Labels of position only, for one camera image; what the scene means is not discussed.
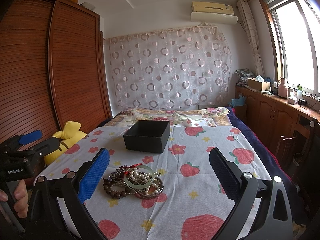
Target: finger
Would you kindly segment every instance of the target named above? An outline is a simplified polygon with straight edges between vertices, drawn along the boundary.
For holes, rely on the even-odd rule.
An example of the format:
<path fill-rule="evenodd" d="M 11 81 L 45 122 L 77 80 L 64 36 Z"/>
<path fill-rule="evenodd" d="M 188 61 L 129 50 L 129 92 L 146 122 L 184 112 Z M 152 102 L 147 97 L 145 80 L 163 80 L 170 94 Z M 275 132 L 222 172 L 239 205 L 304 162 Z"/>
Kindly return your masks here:
<path fill-rule="evenodd" d="M 28 213 L 28 204 L 27 204 L 27 206 L 26 206 L 26 208 L 24 210 L 22 210 L 22 211 L 20 211 L 18 213 L 18 217 L 26 218 L 27 217 L 27 213 Z"/>
<path fill-rule="evenodd" d="M 28 195 L 25 195 L 22 199 L 18 200 L 14 205 L 14 210 L 19 213 L 23 211 L 28 205 Z"/>
<path fill-rule="evenodd" d="M 7 200 L 8 200 L 7 194 L 0 189 L 0 201 L 7 201 Z"/>
<path fill-rule="evenodd" d="M 24 180 L 20 180 L 17 188 L 14 191 L 14 196 L 17 200 L 22 199 L 27 194 L 27 188 Z"/>

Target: metal screw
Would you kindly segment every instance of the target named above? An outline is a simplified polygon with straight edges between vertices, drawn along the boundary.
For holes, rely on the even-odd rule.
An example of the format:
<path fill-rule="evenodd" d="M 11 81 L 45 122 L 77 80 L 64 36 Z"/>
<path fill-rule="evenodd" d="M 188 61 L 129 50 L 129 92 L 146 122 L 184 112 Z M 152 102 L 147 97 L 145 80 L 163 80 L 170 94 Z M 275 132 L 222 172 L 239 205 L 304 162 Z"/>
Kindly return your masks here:
<path fill-rule="evenodd" d="M 245 172 L 243 174 L 243 176 L 246 178 L 246 179 L 251 179 L 252 178 L 252 174 L 250 172 Z"/>
<path fill-rule="evenodd" d="M 37 181 L 38 182 L 43 182 L 44 181 L 44 176 L 40 176 Z"/>
<path fill-rule="evenodd" d="M 68 178 L 68 179 L 72 179 L 72 178 L 75 177 L 75 175 L 76 175 L 76 174 L 75 174 L 73 171 L 70 171 L 70 172 L 67 173 L 67 178 Z"/>
<path fill-rule="evenodd" d="M 275 182 L 277 182 L 277 183 L 281 182 L 281 178 L 279 176 L 275 176 L 274 179 L 275 179 Z"/>

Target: floral blanket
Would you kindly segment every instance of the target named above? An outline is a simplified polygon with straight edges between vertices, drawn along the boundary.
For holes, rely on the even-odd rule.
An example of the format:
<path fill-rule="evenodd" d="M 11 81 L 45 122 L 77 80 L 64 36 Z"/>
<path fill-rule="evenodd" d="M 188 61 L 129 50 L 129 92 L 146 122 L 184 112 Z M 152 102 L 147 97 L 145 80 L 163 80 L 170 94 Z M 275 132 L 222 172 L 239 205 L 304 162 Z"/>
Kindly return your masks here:
<path fill-rule="evenodd" d="M 139 120 L 170 121 L 173 126 L 225 126 L 231 125 L 225 107 L 189 111 L 163 111 L 132 108 L 120 112 L 104 126 L 132 126 Z"/>
<path fill-rule="evenodd" d="M 228 217 L 235 202 L 228 199 L 209 163 L 217 147 L 228 161 L 255 177 L 271 179 L 259 156 L 239 129 L 232 126 L 173 127 L 162 154 L 130 151 L 123 134 L 127 127 L 99 127 L 50 164 L 40 175 L 62 178 L 92 160 L 101 147 L 109 150 L 107 178 L 122 165 L 143 163 L 161 173 L 164 190 L 155 199 L 130 195 L 112 199 L 101 180 L 85 206 L 108 239 L 114 240 L 209 240 Z M 71 232 L 78 235 L 68 210 L 58 199 Z M 248 234 L 260 199 L 238 238 Z"/>

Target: sliding wardrobe door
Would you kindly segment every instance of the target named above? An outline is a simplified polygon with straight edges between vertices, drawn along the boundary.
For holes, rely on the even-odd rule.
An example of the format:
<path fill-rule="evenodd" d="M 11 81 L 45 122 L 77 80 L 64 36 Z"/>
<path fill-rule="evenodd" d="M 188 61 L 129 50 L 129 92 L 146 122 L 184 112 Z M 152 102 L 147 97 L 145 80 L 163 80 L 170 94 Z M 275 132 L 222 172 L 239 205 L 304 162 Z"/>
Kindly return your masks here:
<path fill-rule="evenodd" d="M 0 142 L 58 130 L 49 89 L 47 42 L 54 2 L 15 0 L 0 22 Z"/>
<path fill-rule="evenodd" d="M 101 86 L 99 16 L 56 2 L 49 34 L 49 76 L 60 125 L 88 133 L 108 118 Z"/>

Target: pile of jewelry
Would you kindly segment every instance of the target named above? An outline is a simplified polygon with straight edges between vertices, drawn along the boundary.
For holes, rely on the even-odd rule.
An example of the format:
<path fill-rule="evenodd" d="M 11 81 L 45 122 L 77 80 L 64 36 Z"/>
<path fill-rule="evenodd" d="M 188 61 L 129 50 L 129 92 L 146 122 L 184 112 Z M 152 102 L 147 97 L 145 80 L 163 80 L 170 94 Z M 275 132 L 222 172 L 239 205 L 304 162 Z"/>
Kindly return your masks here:
<path fill-rule="evenodd" d="M 138 193 L 142 198 L 151 199 L 159 196 L 163 191 L 163 182 L 159 178 L 161 173 L 154 172 L 150 167 L 142 163 L 130 167 L 121 166 L 111 173 L 108 179 L 104 179 L 103 189 L 112 198 L 120 199 L 127 195 Z M 124 187 L 124 190 L 115 190 L 114 186 Z"/>

